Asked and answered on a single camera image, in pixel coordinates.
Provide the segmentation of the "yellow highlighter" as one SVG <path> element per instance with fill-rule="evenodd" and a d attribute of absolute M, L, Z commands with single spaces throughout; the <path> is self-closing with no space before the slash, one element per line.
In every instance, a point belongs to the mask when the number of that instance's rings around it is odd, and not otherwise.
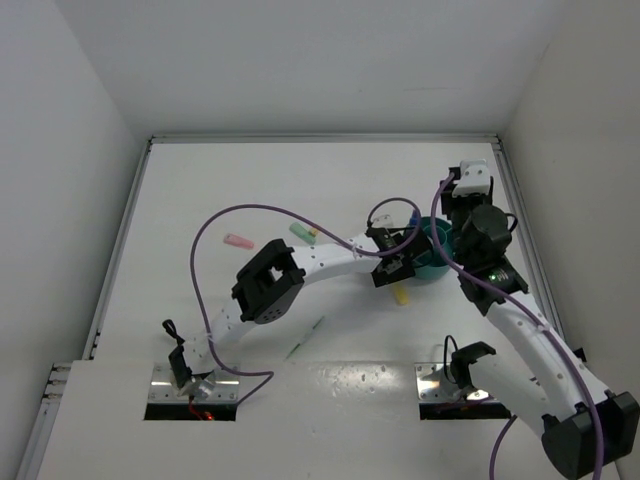
<path fill-rule="evenodd" d="M 408 292 L 402 285 L 393 285 L 391 290 L 398 305 L 405 306 L 409 304 Z"/>

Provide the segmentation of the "blue correction tape pen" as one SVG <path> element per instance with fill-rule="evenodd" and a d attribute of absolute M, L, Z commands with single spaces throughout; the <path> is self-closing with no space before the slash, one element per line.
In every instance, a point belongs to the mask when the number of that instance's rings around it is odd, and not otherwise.
<path fill-rule="evenodd" d="M 414 227 L 420 222 L 420 219 L 421 219 L 421 216 L 416 211 L 414 211 L 409 218 L 408 225 L 410 227 Z"/>

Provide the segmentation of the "green highlighter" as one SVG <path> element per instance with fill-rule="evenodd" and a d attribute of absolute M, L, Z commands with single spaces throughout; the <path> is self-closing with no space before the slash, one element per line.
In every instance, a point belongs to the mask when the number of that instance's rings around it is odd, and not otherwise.
<path fill-rule="evenodd" d="M 316 244 L 316 237 L 311 234 L 309 229 L 305 228 L 298 222 L 291 223 L 289 226 L 289 231 L 307 245 Z"/>

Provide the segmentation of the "pink highlighter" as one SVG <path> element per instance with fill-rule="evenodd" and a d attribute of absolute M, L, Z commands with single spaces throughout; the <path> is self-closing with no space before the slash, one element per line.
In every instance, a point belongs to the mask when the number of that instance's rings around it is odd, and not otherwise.
<path fill-rule="evenodd" d="M 252 250 L 255 246 L 254 242 L 244 237 L 228 233 L 223 237 L 223 243 L 235 248 Z"/>

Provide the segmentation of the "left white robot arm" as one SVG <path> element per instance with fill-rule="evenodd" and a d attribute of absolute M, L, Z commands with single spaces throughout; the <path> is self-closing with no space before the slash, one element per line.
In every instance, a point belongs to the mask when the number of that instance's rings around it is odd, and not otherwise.
<path fill-rule="evenodd" d="M 205 333 L 201 339 L 181 337 L 173 321 L 162 323 L 177 346 L 169 354 L 174 387 L 181 396 L 202 396 L 208 377 L 223 367 L 217 354 L 238 342 L 259 325 L 288 313 L 306 286 L 351 274 L 368 274 L 375 287 L 416 275 L 420 261 L 433 255 L 432 241 L 421 229 L 370 227 L 340 244 L 289 246 L 282 239 L 269 241 L 236 274 L 230 298 L 215 318 L 210 318 L 196 274 L 196 250 L 190 252 L 189 269 Z"/>

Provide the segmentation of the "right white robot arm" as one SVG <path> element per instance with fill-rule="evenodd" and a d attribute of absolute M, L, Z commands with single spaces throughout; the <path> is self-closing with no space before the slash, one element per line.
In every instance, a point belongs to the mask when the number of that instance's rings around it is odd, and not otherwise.
<path fill-rule="evenodd" d="M 614 393 L 567 346 L 541 313 L 528 285 L 506 257 L 509 214 L 492 203 L 493 178 L 482 162 L 452 167 L 432 201 L 452 225 L 452 247 L 441 254 L 461 290 L 511 343 L 530 372 L 520 375 L 497 350 L 478 341 L 451 356 L 452 383 L 484 390 L 541 440 L 566 479 L 598 479 L 604 466 L 628 455 L 639 404 Z"/>

